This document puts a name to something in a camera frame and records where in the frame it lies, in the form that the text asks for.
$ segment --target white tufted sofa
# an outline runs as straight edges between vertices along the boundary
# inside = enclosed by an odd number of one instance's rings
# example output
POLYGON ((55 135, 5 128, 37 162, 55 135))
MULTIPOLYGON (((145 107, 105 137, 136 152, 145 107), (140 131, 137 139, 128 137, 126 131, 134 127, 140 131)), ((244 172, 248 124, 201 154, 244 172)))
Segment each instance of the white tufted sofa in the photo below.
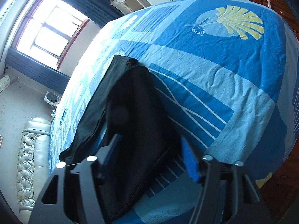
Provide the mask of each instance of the white tufted sofa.
POLYGON ((27 224, 35 199, 49 177, 51 123, 32 118, 25 123, 17 164, 17 195, 20 220, 27 224))

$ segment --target blue bedspread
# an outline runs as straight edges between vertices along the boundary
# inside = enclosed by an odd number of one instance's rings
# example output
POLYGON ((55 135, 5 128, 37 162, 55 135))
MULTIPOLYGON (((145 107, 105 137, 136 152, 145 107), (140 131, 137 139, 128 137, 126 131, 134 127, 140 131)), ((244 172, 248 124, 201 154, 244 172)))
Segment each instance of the blue bedspread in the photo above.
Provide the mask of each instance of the blue bedspread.
MULTIPOLYGON (((250 2, 180 0, 111 21, 80 60, 57 108, 50 170, 119 54, 149 68, 170 119, 189 142, 219 161, 244 161, 256 180, 270 177, 299 132, 298 49, 277 13, 250 2)), ((188 223, 200 191, 177 156, 115 223, 188 223)))

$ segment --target bedroom floor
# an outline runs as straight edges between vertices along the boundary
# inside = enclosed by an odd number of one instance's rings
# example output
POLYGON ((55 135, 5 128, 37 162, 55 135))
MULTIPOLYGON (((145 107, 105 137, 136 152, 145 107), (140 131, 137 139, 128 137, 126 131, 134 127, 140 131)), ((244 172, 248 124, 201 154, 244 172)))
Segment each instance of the bedroom floor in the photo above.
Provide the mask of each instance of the bedroom floor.
POLYGON ((51 120, 53 108, 44 102, 44 94, 15 82, 0 96, 0 135, 4 137, 0 149, 0 189, 19 216, 16 194, 16 165, 24 123, 32 117, 51 120))

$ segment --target metal screw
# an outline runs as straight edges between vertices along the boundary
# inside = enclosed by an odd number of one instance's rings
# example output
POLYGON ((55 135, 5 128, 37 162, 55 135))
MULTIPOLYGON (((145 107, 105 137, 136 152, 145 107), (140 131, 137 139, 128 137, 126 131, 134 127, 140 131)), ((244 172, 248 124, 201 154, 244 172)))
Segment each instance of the metal screw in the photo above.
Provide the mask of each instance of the metal screw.
POLYGON ((235 165, 238 166, 238 167, 243 167, 244 163, 242 161, 236 161, 235 165))
POLYGON ((86 158, 87 161, 95 161, 97 160, 97 156, 89 156, 86 158))
POLYGON ((202 157, 202 159, 206 160, 206 161, 212 161, 213 160, 213 157, 211 155, 204 155, 202 157))
POLYGON ((66 166, 66 163, 64 161, 60 161, 56 164, 57 168, 64 168, 66 166))

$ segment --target window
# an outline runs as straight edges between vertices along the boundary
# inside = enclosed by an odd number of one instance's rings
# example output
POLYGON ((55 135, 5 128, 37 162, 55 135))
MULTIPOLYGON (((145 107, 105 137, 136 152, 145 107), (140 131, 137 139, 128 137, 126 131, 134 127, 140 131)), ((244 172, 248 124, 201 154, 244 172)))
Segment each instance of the window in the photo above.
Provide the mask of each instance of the window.
POLYGON ((24 22, 17 50, 54 69, 88 18, 61 0, 42 0, 24 22))

